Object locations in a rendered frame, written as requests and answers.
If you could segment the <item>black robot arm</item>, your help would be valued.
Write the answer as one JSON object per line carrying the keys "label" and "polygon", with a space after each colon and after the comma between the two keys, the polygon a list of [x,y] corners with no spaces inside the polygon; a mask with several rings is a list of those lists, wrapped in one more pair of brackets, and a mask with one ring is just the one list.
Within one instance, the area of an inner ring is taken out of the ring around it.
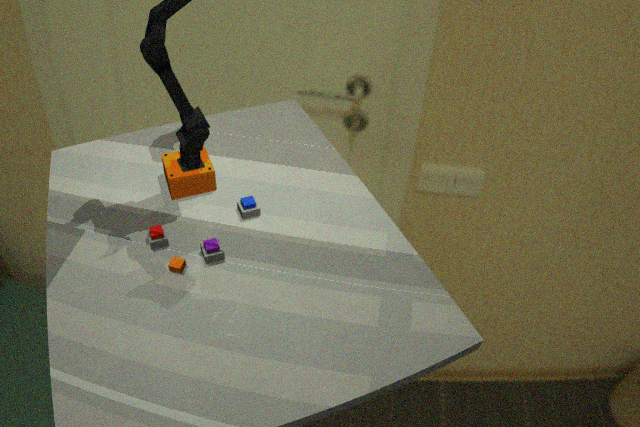
{"label": "black robot arm", "polygon": [[205,116],[200,108],[195,109],[189,104],[181,85],[172,71],[166,41],[166,21],[178,10],[192,0],[163,0],[149,12],[145,38],[140,43],[140,50],[144,60],[159,75],[168,94],[179,111],[182,121],[181,128],[176,132],[180,142],[180,156],[177,159],[182,172],[205,168],[200,158],[200,150],[210,135]]}

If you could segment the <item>blue button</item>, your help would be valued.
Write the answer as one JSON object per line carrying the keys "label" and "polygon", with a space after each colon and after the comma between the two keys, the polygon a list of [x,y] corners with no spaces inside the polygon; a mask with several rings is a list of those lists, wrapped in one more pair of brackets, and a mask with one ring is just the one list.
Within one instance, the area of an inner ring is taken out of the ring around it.
{"label": "blue button", "polygon": [[237,201],[237,209],[242,219],[251,219],[261,216],[261,208],[255,197],[240,198]]}

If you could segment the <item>red button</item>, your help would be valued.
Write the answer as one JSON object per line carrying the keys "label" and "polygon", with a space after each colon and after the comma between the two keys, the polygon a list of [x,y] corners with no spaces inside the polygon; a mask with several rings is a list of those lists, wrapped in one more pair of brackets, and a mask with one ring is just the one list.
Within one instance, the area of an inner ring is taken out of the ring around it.
{"label": "red button", "polygon": [[166,231],[161,225],[149,227],[147,230],[151,250],[169,246]]}

